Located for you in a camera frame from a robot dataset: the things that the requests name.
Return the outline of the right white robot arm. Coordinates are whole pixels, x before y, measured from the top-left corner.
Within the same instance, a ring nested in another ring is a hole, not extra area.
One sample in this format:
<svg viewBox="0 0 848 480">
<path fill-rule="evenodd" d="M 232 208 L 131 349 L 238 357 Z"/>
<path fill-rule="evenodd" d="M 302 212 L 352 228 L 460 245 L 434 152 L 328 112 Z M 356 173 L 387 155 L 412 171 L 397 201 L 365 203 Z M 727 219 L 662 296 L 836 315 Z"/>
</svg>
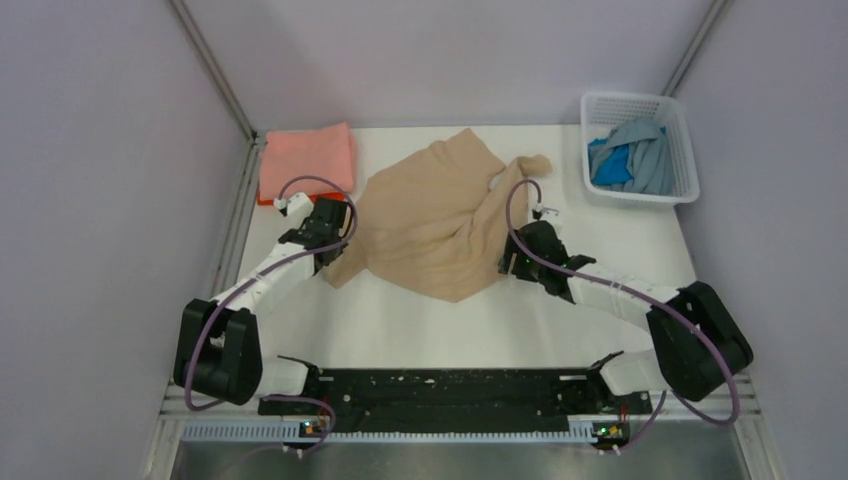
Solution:
<svg viewBox="0 0 848 480">
<path fill-rule="evenodd" d="M 586 255 L 570 255 L 549 222 L 512 229 L 499 270 L 538 283 L 547 294 L 605 312 L 650 336 L 648 349 L 596 361 L 589 404 L 612 412 L 628 394 L 670 390 L 698 402 L 746 369 L 754 352 L 709 284 L 666 287 L 618 274 Z"/>
</svg>

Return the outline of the beige t shirt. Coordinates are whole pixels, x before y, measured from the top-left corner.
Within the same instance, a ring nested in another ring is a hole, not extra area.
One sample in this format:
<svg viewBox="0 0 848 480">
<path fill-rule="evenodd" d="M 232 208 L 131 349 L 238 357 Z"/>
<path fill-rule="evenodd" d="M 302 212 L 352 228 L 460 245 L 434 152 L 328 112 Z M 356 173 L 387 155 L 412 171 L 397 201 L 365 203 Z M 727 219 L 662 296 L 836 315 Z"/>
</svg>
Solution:
<svg viewBox="0 0 848 480">
<path fill-rule="evenodd" d="M 366 183 L 358 227 L 324 277 L 335 288 L 368 270 L 389 283 L 459 302 L 497 283 L 510 225 L 527 219 L 527 177 L 548 157 L 504 163 L 470 129 L 435 141 Z"/>
</svg>

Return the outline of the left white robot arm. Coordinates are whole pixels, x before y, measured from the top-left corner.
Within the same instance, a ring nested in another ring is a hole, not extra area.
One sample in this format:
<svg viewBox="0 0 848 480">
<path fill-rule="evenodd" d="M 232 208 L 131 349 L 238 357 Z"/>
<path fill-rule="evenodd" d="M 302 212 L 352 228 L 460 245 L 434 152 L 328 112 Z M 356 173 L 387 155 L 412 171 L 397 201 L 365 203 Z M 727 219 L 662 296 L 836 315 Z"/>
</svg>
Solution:
<svg viewBox="0 0 848 480">
<path fill-rule="evenodd" d="M 243 405 L 281 385 L 288 361 L 272 343 L 271 315 L 341 255 L 358 227 L 348 195 L 297 193 L 275 205 L 289 227 L 270 253 L 229 289 L 193 299 L 183 310 L 172 380 L 191 411 Z"/>
</svg>

